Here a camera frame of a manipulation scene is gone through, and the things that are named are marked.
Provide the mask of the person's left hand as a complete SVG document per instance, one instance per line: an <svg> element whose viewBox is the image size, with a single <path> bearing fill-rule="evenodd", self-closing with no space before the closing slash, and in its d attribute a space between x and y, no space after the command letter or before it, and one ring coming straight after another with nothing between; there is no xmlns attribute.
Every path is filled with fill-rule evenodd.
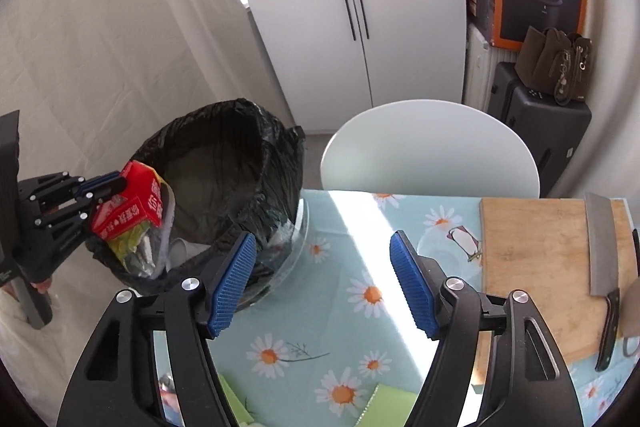
<svg viewBox="0 0 640 427"><path fill-rule="evenodd" d="M18 301L26 287L35 289L39 295L46 295L51 285L52 279L47 279L40 283L29 283L29 281L25 281L24 279L14 279L9 283L4 284L1 287L1 290Z"/></svg>

